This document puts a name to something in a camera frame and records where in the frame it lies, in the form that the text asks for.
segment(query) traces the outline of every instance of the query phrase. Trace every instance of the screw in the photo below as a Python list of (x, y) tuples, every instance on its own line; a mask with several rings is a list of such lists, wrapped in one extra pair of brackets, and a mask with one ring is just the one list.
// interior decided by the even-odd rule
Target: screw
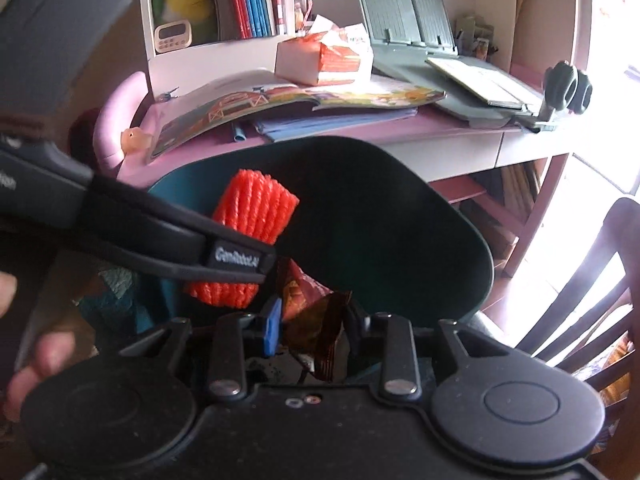
[(308, 395), (308, 396), (305, 396), (304, 401), (307, 404), (320, 404), (322, 402), (322, 397), (317, 395)]
[(395, 396), (407, 396), (414, 394), (418, 389), (417, 384), (404, 379), (392, 379), (385, 383), (385, 391)]
[(240, 393), (240, 384), (232, 379), (219, 379), (209, 385), (211, 393), (217, 397), (233, 397)]
[(294, 409), (302, 408), (302, 406), (304, 406), (305, 404), (302, 399), (299, 399), (297, 397), (289, 397), (289, 399), (285, 400), (284, 403), (290, 408)]

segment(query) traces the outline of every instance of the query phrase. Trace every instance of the finger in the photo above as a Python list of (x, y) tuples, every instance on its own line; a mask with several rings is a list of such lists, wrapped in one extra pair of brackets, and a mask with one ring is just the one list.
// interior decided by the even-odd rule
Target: finger
[(73, 332), (51, 332), (42, 336), (35, 348), (34, 366), (42, 378), (62, 371), (76, 347)]
[(2, 407), (4, 416), (12, 421), (20, 421), (20, 407), (24, 398), (42, 379), (33, 366), (27, 366), (13, 376), (6, 388), (6, 402)]
[(0, 271), (0, 317), (9, 309), (17, 289), (18, 280), (15, 276)]

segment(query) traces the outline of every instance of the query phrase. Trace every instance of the paper box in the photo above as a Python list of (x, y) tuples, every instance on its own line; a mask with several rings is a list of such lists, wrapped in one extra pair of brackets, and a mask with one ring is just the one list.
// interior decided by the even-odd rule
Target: paper box
[(314, 26), (306, 36), (278, 44), (276, 75), (311, 86), (369, 81), (373, 50), (364, 25), (337, 28), (317, 18), (316, 23), (331, 28), (317, 31)]

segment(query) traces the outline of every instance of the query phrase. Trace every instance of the bookshelf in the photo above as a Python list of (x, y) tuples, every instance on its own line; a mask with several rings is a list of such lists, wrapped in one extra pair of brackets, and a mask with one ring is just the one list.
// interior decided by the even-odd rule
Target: bookshelf
[[(251, 38), (200, 44), (181, 50), (158, 54), (154, 47), (155, 23), (151, 0), (140, 0), (142, 28), (145, 37), (146, 60), (154, 95), (177, 90), (174, 96), (186, 94), (213, 79), (244, 70), (273, 70), (279, 42), (289, 36)], [(294, 0), (284, 0), (287, 30), (294, 28)]]

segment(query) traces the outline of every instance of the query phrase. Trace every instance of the snack wrapper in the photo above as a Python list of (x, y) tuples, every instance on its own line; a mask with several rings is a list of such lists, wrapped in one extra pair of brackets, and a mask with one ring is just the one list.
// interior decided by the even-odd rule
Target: snack wrapper
[(316, 379), (334, 380), (335, 354), (351, 293), (333, 292), (290, 259), (278, 266), (282, 342)]

